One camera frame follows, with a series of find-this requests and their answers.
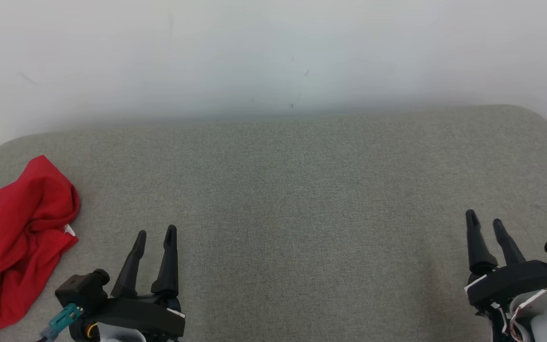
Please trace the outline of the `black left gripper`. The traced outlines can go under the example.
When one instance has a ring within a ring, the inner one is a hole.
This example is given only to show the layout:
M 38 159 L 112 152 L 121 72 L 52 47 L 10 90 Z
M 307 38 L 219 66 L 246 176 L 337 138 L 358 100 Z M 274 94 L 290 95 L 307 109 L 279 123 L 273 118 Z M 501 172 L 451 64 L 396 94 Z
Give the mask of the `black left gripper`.
M 177 342 L 184 336 L 185 315 L 181 312 L 178 274 L 177 228 L 169 225 L 163 242 L 163 257 L 152 296 L 135 290 L 140 260 L 145 251 L 146 231 L 139 231 L 111 296 L 83 313 L 69 327 L 76 342 L 103 342 L 104 326 L 137 330 L 148 342 Z

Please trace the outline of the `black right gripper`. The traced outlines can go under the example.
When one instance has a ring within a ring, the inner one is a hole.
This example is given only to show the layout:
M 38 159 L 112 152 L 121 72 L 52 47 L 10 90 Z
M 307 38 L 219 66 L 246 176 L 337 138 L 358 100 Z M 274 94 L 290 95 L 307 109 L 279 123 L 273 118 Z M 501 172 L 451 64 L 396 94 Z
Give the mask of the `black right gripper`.
M 469 271 L 482 275 L 465 287 L 470 305 L 500 304 L 510 297 L 547 288 L 547 263 L 526 262 L 501 219 L 493 221 L 493 231 L 507 266 L 496 271 L 499 264 L 484 242 L 481 224 L 473 209 L 465 212 L 465 223 Z

